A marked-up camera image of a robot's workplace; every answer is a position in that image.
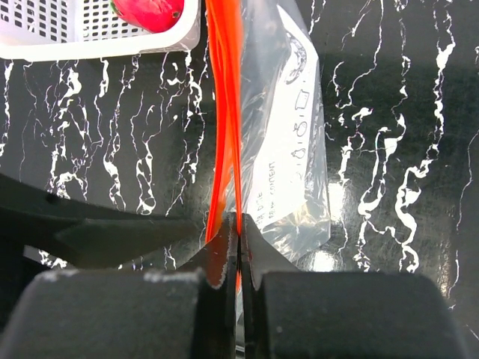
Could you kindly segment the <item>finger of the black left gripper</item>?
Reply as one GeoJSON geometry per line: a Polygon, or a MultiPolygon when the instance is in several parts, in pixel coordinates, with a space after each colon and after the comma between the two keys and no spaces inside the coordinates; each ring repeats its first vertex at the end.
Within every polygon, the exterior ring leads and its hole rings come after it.
{"type": "Polygon", "coordinates": [[[46,251],[78,268],[113,268],[196,231],[188,218],[117,211],[1,176],[1,239],[46,251]]]}

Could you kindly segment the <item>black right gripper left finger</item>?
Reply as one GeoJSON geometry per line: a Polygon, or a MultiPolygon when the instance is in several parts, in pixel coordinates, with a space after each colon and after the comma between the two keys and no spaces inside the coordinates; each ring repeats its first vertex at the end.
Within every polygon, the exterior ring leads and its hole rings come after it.
{"type": "Polygon", "coordinates": [[[26,287],[3,358],[233,358],[237,219],[174,271],[50,270],[26,287]]]}

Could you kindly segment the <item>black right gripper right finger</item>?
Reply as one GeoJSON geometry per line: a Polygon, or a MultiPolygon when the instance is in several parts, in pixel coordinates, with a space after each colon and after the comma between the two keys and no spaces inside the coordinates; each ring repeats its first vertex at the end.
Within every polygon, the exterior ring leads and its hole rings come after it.
{"type": "Polygon", "coordinates": [[[301,271],[249,215],[239,240],[247,358],[469,357],[429,278],[301,271]]]}

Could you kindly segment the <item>clear bag with orange zipper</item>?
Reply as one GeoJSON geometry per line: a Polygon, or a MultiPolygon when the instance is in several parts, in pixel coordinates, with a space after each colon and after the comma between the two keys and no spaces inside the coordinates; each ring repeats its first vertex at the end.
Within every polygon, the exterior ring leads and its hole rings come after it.
{"type": "Polygon", "coordinates": [[[227,212],[297,261],[330,236],[319,58],[294,1],[208,1],[216,160],[205,239],[227,212]]]}

